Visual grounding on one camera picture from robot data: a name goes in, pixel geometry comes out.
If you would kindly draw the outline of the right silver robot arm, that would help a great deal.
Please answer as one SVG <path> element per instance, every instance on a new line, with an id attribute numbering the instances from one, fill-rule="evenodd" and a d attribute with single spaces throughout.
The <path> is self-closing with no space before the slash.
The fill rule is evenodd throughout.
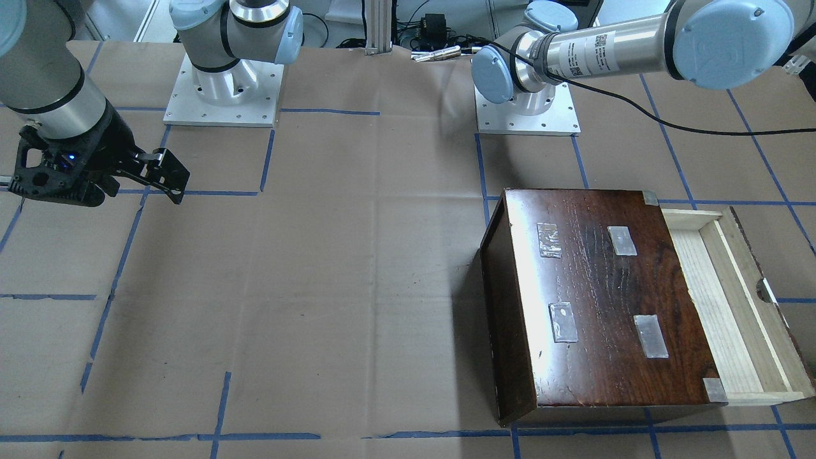
<path id="1" fill-rule="evenodd" d="M 190 173 L 169 149 L 146 153 L 67 49 L 84 21 L 79 1 L 2 2 L 2 102 L 24 120 L 8 190 L 27 200 L 96 207 L 119 178 L 179 204 Z M 172 1 L 171 21 L 207 103 L 244 101 L 249 63 L 292 64 L 303 13 L 288 1 Z"/>

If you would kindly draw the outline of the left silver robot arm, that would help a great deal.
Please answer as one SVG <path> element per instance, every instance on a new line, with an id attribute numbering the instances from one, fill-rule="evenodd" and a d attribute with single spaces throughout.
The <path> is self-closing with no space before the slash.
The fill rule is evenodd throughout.
<path id="1" fill-rule="evenodd" d="M 561 82 L 664 71 L 697 87 L 751 82 L 801 32 L 812 1 L 673 1 L 664 12 L 578 29 L 553 1 L 532 1 L 524 18 L 472 58 L 478 106 L 509 105 L 531 116 L 549 108 Z"/>

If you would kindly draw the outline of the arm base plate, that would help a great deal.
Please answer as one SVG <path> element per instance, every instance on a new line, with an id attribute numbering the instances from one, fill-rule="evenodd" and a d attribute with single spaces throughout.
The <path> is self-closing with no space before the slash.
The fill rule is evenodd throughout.
<path id="1" fill-rule="evenodd" d="M 478 133 L 494 135 L 577 136 L 579 119 L 567 84 L 547 85 L 537 93 L 517 93 L 493 104 L 476 91 Z"/>
<path id="2" fill-rule="evenodd" d="M 273 128 L 286 65 L 241 60 L 220 73 L 184 56 L 163 121 L 187 127 Z"/>

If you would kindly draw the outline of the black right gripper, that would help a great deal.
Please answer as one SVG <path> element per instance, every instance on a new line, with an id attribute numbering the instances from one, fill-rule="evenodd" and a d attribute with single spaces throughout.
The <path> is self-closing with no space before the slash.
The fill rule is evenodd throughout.
<path id="1" fill-rule="evenodd" d="M 27 123 L 18 133 L 9 192 L 27 200 L 98 207 L 119 192 L 117 177 L 151 185 L 180 205 L 190 173 L 166 148 L 143 153 L 114 108 L 84 134 L 49 139 Z"/>

